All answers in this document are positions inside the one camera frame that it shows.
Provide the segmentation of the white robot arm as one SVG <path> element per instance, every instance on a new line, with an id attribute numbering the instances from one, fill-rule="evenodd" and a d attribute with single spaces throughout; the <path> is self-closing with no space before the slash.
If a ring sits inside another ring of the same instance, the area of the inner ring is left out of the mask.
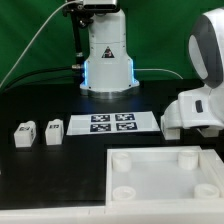
<path id="1" fill-rule="evenodd" d="M 110 95 L 139 85 L 126 52 L 125 15 L 114 13 L 115 5 L 116 0 L 84 0 L 84 10 L 94 14 L 81 84 L 84 91 Z M 165 110 L 161 126 L 224 129 L 224 7 L 199 17 L 189 37 L 188 53 L 204 86 L 180 93 Z"/>

